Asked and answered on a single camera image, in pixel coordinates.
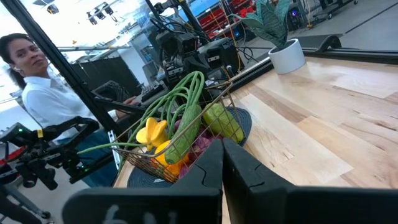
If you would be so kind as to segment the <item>black tripod-mounted rig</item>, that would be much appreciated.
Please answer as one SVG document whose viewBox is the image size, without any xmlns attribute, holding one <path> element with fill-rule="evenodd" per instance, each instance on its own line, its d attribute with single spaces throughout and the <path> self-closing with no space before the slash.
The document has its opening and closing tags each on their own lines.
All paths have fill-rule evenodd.
<svg viewBox="0 0 398 224">
<path fill-rule="evenodd" d="M 15 123 L 0 132 L 0 143 L 5 145 L 0 160 L 0 186 L 22 177 L 23 186 L 32 188 L 40 180 L 49 190 L 58 187 L 55 169 L 63 168 L 75 183 L 102 168 L 113 158 L 108 152 L 94 159 L 83 157 L 76 146 L 99 128 L 97 121 L 74 117 L 61 124 L 34 131 Z"/>
</svg>

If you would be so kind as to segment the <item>yellow lemon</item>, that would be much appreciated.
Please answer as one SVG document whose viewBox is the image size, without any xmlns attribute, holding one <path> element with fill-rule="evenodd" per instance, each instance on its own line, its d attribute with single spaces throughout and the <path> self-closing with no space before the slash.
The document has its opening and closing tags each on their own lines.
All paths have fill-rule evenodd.
<svg viewBox="0 0 398 224">
<path fill-rule="evenodd" d="M 165 161 L 165 152 L 162 152 L 170 143 L 170 140 L 163 142 L 161 145 L 159 145 L 156 150 L 155 154 L 158 154 L 158 156 L 155 157 L 155 160 L 159 163 L 162 164 L 163 166 L 167 167 L 168 164 Z"/>
</svg>

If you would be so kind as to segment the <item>green cucumber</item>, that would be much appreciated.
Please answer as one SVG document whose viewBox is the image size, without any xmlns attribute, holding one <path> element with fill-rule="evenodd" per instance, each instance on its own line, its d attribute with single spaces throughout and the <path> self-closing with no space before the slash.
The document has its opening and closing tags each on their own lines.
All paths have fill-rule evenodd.
<svg viewBox="0 0 398 224">
<path fill-rule="evenodd" d="M 201 120 L 198 118 L 200 114 L 201 107 L 199 105 L 191 105 L 185 110 L 177 132 L 172 138 L 172 144 L 165 152 L 167 164 L 176 164 L 186 155 L 198 134 L 201 125 Z"/>
</svg>

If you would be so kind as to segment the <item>black keyboard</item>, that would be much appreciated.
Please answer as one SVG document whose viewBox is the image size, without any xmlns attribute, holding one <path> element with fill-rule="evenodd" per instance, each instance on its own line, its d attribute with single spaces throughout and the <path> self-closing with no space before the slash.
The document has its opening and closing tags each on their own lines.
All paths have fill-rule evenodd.
<svg viewBox="0 0 398 224">
<path fill-rule="evenodd" d="M 152 98 L 153 96 L 155 96 L 156 94 L 163 92 L 164 90 L 167 90 L 167 87 L 162 84 L 156 85 L 155 87 L 145 86 L 142 89 L 141 101 L 145 102 L 145 101 L 149 100 L 150 98 Z"/>
</svg>

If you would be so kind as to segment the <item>potted plant in white pot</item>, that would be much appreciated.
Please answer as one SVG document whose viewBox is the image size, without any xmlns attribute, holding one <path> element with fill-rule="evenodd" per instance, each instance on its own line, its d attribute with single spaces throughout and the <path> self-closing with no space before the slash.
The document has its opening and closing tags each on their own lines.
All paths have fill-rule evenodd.
<svg viewBox="0 0 398 224">
<path fill-rule="evenodd" d="M 256 0 L 255 13 L 235 18 L 247 25 L 261 39 L 274 44 L 268 56 L 277 74 L 293 72 L 305 64 L 305 56 L 298 39 L 288 39 L 287 13 L 290 0 L 279 0 L 273 6 L 268 0 Z"/>
</svg>

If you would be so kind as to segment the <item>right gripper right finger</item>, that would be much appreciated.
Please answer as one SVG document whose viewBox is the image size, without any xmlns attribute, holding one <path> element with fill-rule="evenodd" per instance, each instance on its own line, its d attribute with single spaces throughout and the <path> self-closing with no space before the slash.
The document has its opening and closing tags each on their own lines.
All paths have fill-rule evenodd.
<svg viewBox="0 0 398 224">
<path fill-rule="evenodd" d="M 232 224 L 398 224 L 398 190 L 297 186 L 232 139 L 223 145 Z"/>
</svg>

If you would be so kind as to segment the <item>black mesh chair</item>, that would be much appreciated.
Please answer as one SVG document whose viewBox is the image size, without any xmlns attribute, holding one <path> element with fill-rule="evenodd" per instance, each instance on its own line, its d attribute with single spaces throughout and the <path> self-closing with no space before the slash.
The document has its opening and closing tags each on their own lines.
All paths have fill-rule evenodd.
<svg viewBox="0 0 398 224">
<path fill-rule="evenodd" d="M 91 92 L 95 96 L 109 98 L 121 103 L 130 97 L 129 92 L 123 86 L 112 80 L 102 84 Z"/>
</svg>

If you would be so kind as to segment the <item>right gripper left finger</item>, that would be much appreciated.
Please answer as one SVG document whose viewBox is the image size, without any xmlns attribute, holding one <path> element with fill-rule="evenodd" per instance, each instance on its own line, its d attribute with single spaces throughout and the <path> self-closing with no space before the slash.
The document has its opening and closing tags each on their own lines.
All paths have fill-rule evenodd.
<svg viewBox="0 0 398 224">
<path fill-rule="evenodd" d="M 92 188 L 72 195 L 64 224 L 220 224 L 223 143 L 217 139 L 168 188 Z"/>
</svg>

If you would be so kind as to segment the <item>dark round woven placemat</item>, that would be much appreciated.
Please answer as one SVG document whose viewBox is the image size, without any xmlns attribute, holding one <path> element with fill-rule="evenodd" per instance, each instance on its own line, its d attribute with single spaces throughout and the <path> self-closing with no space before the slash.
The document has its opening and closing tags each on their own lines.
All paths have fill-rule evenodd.
<svg viewBox="0 0 398 224">
<path fill-rule="evenodd" d="M 236 110 L 234 110 L 232 106 L 228 106 L 226 109 L 233 115 L 236 121 L 240 119 L 243 124 L 242 129 L 246 137 L 239 145 L 244 146 L 252 128 L 251 115 L 247 110 L 242 108 L 236 108 Z M 127 188 L 168 188 L 170 186 L 172 186 L 172 183 L 147 174 L 140 169 L 134 169 L 127 181 Z"/>
</svg>

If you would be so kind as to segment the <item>white perforated bracket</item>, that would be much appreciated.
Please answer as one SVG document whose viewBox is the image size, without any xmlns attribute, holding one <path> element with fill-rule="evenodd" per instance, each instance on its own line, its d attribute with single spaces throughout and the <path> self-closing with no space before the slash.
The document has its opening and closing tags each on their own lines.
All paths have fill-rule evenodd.
<svg viewBox="0 0 398 224">
<path fill-rule="evenodd" d="M 110 142 L 116 141 L 116 136 L 115 136 L 113 130 L 108 131 L 108 137 L 109 137 Z M 116 150 L 117 148 L 118 148 L 117 146 L 111 146 L 113 157 L 114 157 L 114 163 L 116 165 L 116 169 L 119 170 L 120 166 L 121 166 L 120 165 L 121 160 L 120 160 L 120 155 L 118 154 L 118 152 Z"/>
</svg>

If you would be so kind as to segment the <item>person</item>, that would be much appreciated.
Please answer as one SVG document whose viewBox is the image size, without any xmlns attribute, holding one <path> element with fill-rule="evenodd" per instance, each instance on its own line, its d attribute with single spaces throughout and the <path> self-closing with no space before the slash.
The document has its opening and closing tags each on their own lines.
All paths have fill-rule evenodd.
<svg viewBox="0 0 398 224">
<path fill-rule="evenodd" d="M 22 89 L 27 112 L 41 127 L 61 124 L 76 116 L 98 121 L 70 87 L 49 75 L 46 55 L 28 35 L 13 33 L 0 37 L 0 57 L 10 66 L 10 78 Z M 100 128 L 82 140 L 76 150 L 107 143 L 108 134 Z M 84 153 L 81 161 L 88 165 L 110 152 L 109 148 L 95 149 Z M 114 162 L 109 162 L 83 181 L 90 187 L 109 187 L 117 172 Z"/>
</svg>

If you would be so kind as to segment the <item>yellow starfruit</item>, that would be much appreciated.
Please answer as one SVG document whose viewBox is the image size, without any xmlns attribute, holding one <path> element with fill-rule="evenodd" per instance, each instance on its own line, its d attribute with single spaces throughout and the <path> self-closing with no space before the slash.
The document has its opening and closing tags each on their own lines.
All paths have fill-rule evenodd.
<svg viewBox="0 0 398 224">
<path fill-rule="evenodd" d="M 151 151 L 154 147 L 158 147 L 168 141 L 166 127 L 166 120 L 158 122 L 155 118 L 149 117 L 146 120 L 146 126 L 136 134 L 136 140 L 146 145 L 147 150 Z"/>
</svg>

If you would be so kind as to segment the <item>red storage bin shelf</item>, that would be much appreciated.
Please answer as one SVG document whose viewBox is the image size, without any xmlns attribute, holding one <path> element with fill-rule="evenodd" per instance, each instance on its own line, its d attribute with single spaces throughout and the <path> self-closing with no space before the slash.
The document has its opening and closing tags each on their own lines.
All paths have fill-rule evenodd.
<svg viewBox="0 0 398 224">
<path fill-rule="evenodd" d="M 226 15 L 240 14 L 243 9 L 254 11 L 254 0 L 211 0 L 209 3 L 203 3 L 204 9 L 200 9 L 199 15 L 196 16 L 201 28 L 206 32 L 216 29 L 224 29 L 228 24 Z"/>
</svg>

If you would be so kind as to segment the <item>green long beans bundle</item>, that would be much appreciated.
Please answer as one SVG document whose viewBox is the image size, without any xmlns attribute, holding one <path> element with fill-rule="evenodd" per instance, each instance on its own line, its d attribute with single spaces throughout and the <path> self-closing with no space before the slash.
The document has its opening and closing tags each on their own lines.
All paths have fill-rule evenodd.
<svg viewBox="0 0 398 224">
<path fill-rule="evenodd" d="M 146 146 L 144 144 L 139 143 L 136 140 L 136 134 L 138 131 L 146 126 L 146 120 L 149 117 L 152 117 L 157 110 L 162 106 L 169 106 L 168 112 L 167 112 L 167 125 L 173 125 L 174 121 L 170 120 L 171 116 L 171 106 L 174 103 L 175 99 L 178 96 L 185 97 L 187 99 L 187 103 L 184 104 L 183 106 L 180 106 L 178 110 L 175 112 L 174 118 L 178 115 L 178 113 L 184 109 L 185 110 L 191 106 L 191 105 L 196 105 L 198 102 L 198 99 L 200 97 L 201 91 L 203 89 L 203 86 L 205 84 L 204 80 L 204 74 L 199 71 L 195 71 L 192 73 L 189 73 L 185 78 L 183 78 L 172 90 L 170 90 L 166 95 L 158 98 L 155 100 L 149 107 L 146 109 L 144 112 L 144 115 L 142 118 L 139 120 L 139 125 L 138 127 L 133 131 L 132 136 L 128 139 L 127 142 L 111 142 L 108 144 L 103 144 L 95 147 L 90 147 L 88 149 L 85 149 L 81 152 L 78 152 L 78 154 L 84 154 L 88 153 L 91 151 L 94 151 L 96 149 L 102 149 L 106 147 L 111 147 L 111 146 L 127 146 L 127 147 L 139 147 L 139 146 Z"/>
</svg>

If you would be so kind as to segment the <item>gold wire basket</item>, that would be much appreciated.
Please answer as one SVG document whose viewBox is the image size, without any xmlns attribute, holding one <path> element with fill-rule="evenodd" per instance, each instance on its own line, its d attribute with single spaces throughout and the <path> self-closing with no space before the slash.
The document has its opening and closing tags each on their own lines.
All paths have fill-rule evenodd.
<svg viewBox="0 0 398 224">
<path fill-rule="evenodd" d="M 187 168 L 182 168 L 182 170 L 180 171 L 179 178 L 177 180 L 181 179 L 188 172 L 191 166 L 209 148 L 209 146 L 213 143 L 213 141 L 217 139 L 219 140 L 226 139 L 220 135 L 215 136 L 212 133 L 210 127 L 207 126 L 203 120 L 203 114 L 206 111 L 205 109 L 206 105 L 212 105 L 214 103 L 220 103 L 225 108 L 227 108 L 228 106 L 232 106 L 234 110 L 236 110 L 236 108 L 239 108 L 237 102 L 235 102 L 235 100 L 231 95 L 234 89 L 235 85 L 232 82 L 215 83 L 214 85 L 210 86 L 206 86 L 204 84 L 200 97 L 197 102 L 197 105 L 201 107 L 201 114 L 198 116 L 198 118 L 200 118 L 201 120 L 201 125 L 194 142 L 188 148 L 188 151 L 184 156 L 184 157 L 188 156 L 190 160 L 190 165 Z M 186 103 L 187 99 L 185 97 L 178 96 L 171 106 L 170 120 L 174 121 L 174 124 L 171 126 L 167 125 L 165 129 L 168 135 L 168 140 L 170 140 L 170 143 L 162 152 L 166 152 L 167 149 L 170 147 L 170 144 L 172 144 L 172 138 L 177 132 L 178 126 L 184 114 L 184 109 L 182 109 L 178 113 L 178 115 L 174 118 L 175 112 L 178 110 L 180 106 L 183 106 Z M 158 122 L 166 120 L 168 109 L 169 106 L 162 105 L 152 117 L 155 118 Z M 240 121 L 240 119 L 238 119 L 238 123 L 242 128 L 243 124 Z M 138 125 L 139 125 L 139 120 L 134 124 L 134 126 L 129 128 L 128 139 L 132 136 L 133 131 L 138 127 Z M 154 147 L 153 150 L 151 151 L 148 151 L 146 146 L 139 146 L 139 147 L 117 146 L 117 147 L 118 147 L 116 149 L 117 152 L 121 155 L 121 157 L 125 162 L 134 166 L 137 169 L 140 169 L 141 171 L 144 171 L 147 174 L 153 175 L 159 179 L 163 179 L 162 175 L 157 174 L 156 169 L 150 164 L 150 160 L 158 156 L 158 154 L 155 154 L 155 150 L 157 147 Z"/>
</svg>

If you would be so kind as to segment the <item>black aluminium table frame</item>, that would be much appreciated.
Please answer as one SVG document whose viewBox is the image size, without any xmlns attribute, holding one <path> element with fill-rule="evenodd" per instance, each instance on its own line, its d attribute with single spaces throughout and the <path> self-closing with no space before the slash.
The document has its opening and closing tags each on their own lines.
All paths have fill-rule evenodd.
<svg viewBox="0 0 398 224">
<path fill-rule="evenodd" d="M 22 28 L 37 41 L 39 47 L 47 55 L 48 59 L 55 65 L 62 75 L 64 75 L 67 83 L 73 87 L 78 96 L 81 97 L 83 102 L 86 103 L 89 109 L 93 111 L 94 115 L 98 118 L 104 128 L 121 134 L 122 130 L 120 126 L 113 121 L 110 115 L 105 112 L 103 107 L 95 103 L 87 85 L 83 83 L 82 79 L 72 68 L 71 64 L 65 59 L 38 23 L 36 23 L 20 0 L 0 0 L 0 6 L 4 6 L 8 13 L 18 21 Z M 304 48 L 303 53 L 306 57 L 398 65 L 398 51 L 392 50 L 377 51 L 348 48 L 322 50 L 321 48 Z"/>
</svg>

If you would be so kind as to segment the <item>black partition panel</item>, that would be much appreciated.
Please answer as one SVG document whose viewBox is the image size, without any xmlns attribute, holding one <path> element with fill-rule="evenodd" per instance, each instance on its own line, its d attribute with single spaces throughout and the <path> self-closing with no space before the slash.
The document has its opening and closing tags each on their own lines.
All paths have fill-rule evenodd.
<svg viewBox="0 0 398 224">
<path fill-rule="evenodd" d="M 120 84 L 131 96 L 141 94 L 138 79 L 121 57 L 73 63 L 72 67 L 90 90 L 111 80 Z"/>
</svg>

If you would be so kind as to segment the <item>long bumpy green gourd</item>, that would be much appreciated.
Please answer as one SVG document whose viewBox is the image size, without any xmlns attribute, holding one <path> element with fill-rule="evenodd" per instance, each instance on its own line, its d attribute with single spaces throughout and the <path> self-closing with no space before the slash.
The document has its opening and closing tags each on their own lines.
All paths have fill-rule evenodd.
<svg viewBox="0 0 398 224">
<path fill-rule="evenodd" d="M 215 136 L 231 138 L 236 143 L 244 139 L 244 132 L 238 121 L 222 104 L 206 105 L 205 109 L 203 120 Z"/>
</svg>

